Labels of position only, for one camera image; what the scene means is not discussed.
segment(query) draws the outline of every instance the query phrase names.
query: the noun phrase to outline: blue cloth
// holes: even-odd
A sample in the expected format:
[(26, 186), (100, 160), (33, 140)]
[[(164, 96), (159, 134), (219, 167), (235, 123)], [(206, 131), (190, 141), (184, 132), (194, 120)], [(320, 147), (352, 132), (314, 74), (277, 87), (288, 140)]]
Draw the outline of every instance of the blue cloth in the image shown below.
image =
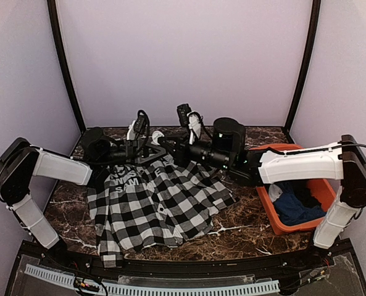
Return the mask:
[(296, 198), (290, 182), (275, 183), (282, 191), (282, 195), (273, 203), (280, 221), (287, 226), (294, 226), (325, 216), (320, 206), (306, 208)]

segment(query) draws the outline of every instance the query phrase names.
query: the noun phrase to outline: marble table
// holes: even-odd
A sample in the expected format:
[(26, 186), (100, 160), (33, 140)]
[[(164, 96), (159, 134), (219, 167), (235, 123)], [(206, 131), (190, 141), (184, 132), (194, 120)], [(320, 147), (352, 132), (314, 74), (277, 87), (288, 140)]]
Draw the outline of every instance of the marble table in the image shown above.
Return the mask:
[[(184, 132), (176, 127), (151, 128), (151, 132), (154, 130), (161, 130), (165, 134)], [(122, 138), (127, 129), (104, 128), (104, 132), (117, 139)], [(248, 147), (272, 143), (287, 143), (281, 128), (246, 128)], [(82, 154), (81, 147), (77, 146), (73, 156), (80, 157)], [(222, 172), (219, 172), (219, 176), (239, 201), (213, 218), (214, 228), (208, 235), (185, 242), (179, 248), (153, 246), (140, 253), (126, 253), (125, 257), (162, 261), (232, 260), (292, 252), (307, 247), (311, 232), (275, 235), (256, 189), (238, 186)], [(59, 181), (44, 214), (66, 241), (69, 250), (97, 254), (85, 187)]]

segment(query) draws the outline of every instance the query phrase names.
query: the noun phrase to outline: folded clothing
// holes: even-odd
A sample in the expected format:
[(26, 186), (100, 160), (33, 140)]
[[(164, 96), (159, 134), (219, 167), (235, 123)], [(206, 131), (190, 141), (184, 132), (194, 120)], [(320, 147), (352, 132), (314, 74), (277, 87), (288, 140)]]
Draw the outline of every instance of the folded clothing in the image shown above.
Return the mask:
[(208, 233), (212, 216), (233, 204), (229, 190), (211, 170), (189, 162), (180, 167), (166, 156), (148, 166), (115, 166), (103, 188), (88, 189), (104, 267), (121, 266), (123, 251), (152, 245), (177, 247)]
[(294, 226), (325, 216), (326, 213), (319, 205), (312, 208), (303, 206), (302, 202), (295, 196), (291, 182), (278, 182), (274, 186), (279, 187), (283, 192), (274, 201), (273, 206), (284, 225)]

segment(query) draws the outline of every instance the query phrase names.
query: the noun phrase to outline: white wall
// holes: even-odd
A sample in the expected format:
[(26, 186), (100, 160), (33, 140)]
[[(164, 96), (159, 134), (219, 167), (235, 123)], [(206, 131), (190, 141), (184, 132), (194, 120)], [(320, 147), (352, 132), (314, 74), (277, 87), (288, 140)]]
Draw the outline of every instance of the white wall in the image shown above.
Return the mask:
[(88, 126), (127, 126), (138, 109), (177, 125), (189, 102), (212, 124), (284, 125), (311, 0), (58, 1)]
[[(57, 61), (46, 1), (0, 1), (0, 155), (18, 137), (69, 153), (78, 139)], [(37, 178), (41, 208), (54, 182)], [(26, 232), (0, 202), (0, 295)]]
[[(292, 137), (303, 146), (352, 134), (366, 143), (366, 1), (322, 1), (314, 53)], [(345, 232), (366, 278), (366, 209)]]

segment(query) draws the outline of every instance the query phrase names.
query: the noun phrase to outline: shirt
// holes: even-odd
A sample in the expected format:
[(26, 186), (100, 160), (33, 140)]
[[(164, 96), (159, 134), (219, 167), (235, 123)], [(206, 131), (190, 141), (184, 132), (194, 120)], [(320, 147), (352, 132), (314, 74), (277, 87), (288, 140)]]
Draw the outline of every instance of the shirt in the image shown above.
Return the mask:
[(122, 265), (123, 251), (178, 247), (208, 233), (212, 216), (235, 199), (211, 169), (169, 155), (148, 166), (115, 166), (104, 186), (88, 189), (89, 215), (105, 268)]

